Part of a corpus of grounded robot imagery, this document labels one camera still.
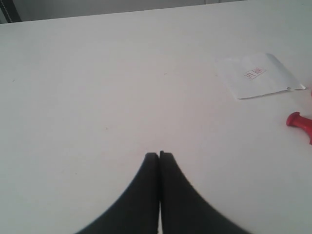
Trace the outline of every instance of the table surface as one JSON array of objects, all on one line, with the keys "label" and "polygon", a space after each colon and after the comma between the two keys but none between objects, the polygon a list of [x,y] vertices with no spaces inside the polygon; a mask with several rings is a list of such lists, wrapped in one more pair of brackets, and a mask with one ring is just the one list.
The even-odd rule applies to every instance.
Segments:
[{"label": "table surface", "polygon": [[311,232],[311,91],[235,100],[214,60],[268,52],[312,86],[312,3],[249,0],[0,25],[0,233],[68,234],[172,152],[255,234]]}]

